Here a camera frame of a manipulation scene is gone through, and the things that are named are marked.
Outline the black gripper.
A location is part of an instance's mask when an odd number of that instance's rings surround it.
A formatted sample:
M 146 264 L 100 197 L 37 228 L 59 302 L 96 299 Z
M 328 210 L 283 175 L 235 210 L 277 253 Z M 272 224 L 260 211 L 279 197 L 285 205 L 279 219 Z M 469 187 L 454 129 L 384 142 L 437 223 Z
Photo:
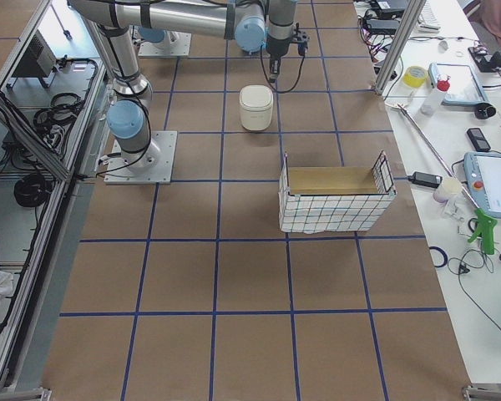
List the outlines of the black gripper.
M 281 70 L 281 58 L 288 53 L 289 46 L 295 44 L 298 54 L 304 57 L 308 42 L 309 35 L 300 30 L 299 23 L 286 26 L 270 23 L 266 37 L 266 51 L 270 55 L 268 78 L 270 84 L 277 81 Z

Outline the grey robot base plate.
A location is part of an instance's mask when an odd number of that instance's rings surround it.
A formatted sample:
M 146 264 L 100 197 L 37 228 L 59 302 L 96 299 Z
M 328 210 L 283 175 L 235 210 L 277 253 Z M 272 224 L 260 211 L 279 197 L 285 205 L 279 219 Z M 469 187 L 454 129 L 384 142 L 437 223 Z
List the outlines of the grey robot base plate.
M 119 157 L 109 160 L 110 172 L 104 175 L 104 182 L 107 185 L 169 184 L 177 137 L 176 131 L 154 131 L 146 154 L 137 163 L 126 167 L 127 164 L 135 161 L 140 153 L 130 155 L 124 152 Z

